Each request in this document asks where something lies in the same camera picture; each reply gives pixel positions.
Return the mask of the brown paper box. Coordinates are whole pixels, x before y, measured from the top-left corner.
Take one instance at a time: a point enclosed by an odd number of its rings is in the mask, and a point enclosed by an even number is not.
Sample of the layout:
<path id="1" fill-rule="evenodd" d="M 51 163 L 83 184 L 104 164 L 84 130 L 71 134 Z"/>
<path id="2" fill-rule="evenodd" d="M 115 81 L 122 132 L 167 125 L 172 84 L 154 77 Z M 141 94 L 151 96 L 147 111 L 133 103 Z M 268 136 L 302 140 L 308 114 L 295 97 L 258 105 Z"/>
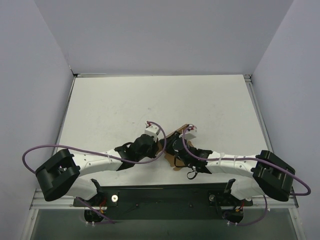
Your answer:
<path id="1" fill-rule="evenodd" d="M 179 171 L 184 168 L 191 169 L 190 166 L 185 164 L 180 157 L 178 152 L 174 149 L 174 144 L 177 140 L 180 139 L 180 135 L 188 127 L 188 124 L 182 125 L 180 128 L 176 129 L 174 132 L 170 133 L 166 137 L 161 137 L 158 140 L 158 152 L 160 153 L 164 150 L 164 158 L 168 161 L 169 165 L 173 168 L 174 171 Z"/>

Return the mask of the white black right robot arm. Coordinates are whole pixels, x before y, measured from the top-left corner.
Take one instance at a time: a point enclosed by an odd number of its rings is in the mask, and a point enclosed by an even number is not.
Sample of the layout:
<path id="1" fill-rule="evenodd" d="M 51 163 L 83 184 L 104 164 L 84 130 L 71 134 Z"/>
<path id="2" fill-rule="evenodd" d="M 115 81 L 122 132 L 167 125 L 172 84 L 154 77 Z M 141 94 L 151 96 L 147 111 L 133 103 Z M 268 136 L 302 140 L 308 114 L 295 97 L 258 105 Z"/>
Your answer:
<path id="1" fill-rule="evenodd" d="M 160 141 L 167 154 L 180 160 L 181 168 L 193 173 L 230 174 L 226 192 L 238 200 L 266 195 L 280 202 L 287 202 L 291 194 L 296 171 L 274 153 L 262 150 L 258 155 L 236 156 L 191 146 L 174 132 Z"/>

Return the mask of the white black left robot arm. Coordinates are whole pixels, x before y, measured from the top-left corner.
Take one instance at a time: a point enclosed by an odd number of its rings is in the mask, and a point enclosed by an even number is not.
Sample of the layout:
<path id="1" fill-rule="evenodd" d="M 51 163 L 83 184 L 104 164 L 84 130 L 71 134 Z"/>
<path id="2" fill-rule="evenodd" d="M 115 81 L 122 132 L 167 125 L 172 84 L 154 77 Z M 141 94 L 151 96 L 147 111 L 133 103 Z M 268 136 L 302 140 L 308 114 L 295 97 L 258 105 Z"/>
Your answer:
<path id="1" fill-rule="evenodd" d="M 144 158 L 154 158 L 158 150 L 158 138 L 147 134 L 109 150 L 103 156 L 72 154 L 68 149 L 62 149 L 38 167 L 35 175 L 47 202 L 69 195 L 96 206 L 103 199 L 98 181 L 85 180 L 81 176 L 132 168 Z"/>

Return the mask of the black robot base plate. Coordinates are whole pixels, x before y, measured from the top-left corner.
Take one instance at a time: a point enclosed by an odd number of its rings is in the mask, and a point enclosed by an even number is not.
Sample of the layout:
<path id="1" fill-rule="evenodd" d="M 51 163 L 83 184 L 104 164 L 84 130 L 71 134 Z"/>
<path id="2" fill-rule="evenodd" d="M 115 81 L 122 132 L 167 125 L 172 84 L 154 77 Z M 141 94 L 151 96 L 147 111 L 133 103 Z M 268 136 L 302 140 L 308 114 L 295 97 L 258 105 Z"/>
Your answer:
<path id="1" fill-rule="evenodd" d="M 227 183 L 102 186 L 88 203 L 114 221 L 220 220 L 224 211 L 253 206 Z"/>

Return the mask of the aluminium table edge rail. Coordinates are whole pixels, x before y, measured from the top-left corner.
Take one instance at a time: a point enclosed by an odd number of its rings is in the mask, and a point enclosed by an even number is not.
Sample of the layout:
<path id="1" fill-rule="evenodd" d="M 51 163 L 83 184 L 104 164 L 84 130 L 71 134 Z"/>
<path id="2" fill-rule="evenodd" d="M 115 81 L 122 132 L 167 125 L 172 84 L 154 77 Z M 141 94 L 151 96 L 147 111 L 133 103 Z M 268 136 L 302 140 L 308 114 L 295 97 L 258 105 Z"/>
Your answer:
<path id="1" fill-rule="evenodd" d="M 292 188 L 294 178 L 285 173 L 285 171 L 292 175 L 294 175 L 296 171 L 272 152 L 273 147 L 253 90 L 252 76 L 245 74 L 243 77 L 267 147 L 266 150 L 262 150 L 261 153 L 258 154 L 258 158 L 265 161 L 265 163 L 257 163 L 257 167 L 253 170 L 253 178 L 257 180 L 258 185 L 268 197 L 276 201 L 287 202 L 295 193 Z"/>

